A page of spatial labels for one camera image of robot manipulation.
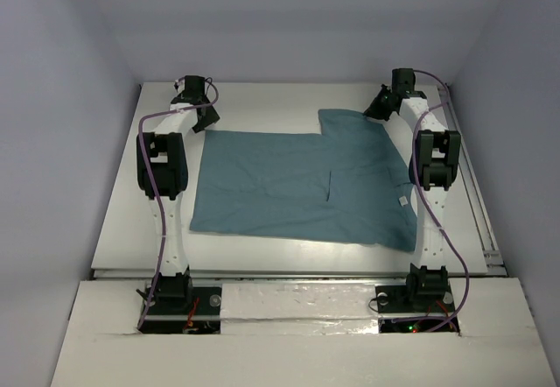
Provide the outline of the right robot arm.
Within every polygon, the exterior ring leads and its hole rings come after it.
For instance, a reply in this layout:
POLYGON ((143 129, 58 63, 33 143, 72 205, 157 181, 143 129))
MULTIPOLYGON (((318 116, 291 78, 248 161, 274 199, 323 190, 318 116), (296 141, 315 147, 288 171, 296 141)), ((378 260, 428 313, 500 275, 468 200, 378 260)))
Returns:
POLYGON ((416 89, 412 68, 394 69, 391 84, 381 86, 364 115, 387 121, 394 113, 412 130, 416 247, 405 283, 377 287, 374 301, 381 313, 425 313, 448 292, 442 230, 446 197, 458 176, 461 136, 438 120, 424 92, 416 89))

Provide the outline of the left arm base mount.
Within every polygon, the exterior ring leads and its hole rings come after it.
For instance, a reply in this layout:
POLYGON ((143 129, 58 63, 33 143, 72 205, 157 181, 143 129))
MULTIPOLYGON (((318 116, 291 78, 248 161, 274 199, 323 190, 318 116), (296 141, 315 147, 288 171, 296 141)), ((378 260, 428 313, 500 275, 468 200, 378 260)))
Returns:
POLYGON ((152 298, 138 331, 142 334, 219 334, 222 287, 194 286, 192 299, 152 298))

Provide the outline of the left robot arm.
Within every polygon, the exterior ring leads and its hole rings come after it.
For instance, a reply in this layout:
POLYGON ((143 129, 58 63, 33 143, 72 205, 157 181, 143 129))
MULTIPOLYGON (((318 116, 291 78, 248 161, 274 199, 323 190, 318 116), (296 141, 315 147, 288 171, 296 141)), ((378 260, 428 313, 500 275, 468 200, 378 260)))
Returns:
POLYGON ((186 75, 175 80, 167 110, 143 116, 136 136, 137 184, 147 197, 159 239, 155 275, 143 295, 148 311, 161 307, 185 313, 193 306, 193 283, 183 246, 181 203, 187 189, 185 137, 217 123, 213 80, 186 75))

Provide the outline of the teal t-shirt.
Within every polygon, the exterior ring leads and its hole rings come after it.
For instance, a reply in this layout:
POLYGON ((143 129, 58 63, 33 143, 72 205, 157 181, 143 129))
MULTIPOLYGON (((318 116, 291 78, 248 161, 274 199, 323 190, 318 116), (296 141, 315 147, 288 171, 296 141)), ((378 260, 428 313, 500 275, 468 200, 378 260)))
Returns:
POLYGON ((384 127, 344 109, 318 121, 309 134, 209 131, 191 230, 412 252, 408 167, 384 127))

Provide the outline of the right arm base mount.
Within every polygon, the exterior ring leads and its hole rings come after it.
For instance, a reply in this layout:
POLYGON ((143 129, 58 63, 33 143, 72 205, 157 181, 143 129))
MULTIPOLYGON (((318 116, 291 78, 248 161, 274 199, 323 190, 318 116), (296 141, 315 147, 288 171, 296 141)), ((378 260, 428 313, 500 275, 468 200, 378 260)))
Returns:
POLYGON ((455 305, 449 292, 441 299, 413 301, 407 296, 404 285, 378 285, 368 308, 377 314, 382 334, 417 334, 431 331, 438 324, 450 319, 436 332, 460 332, 455 305))

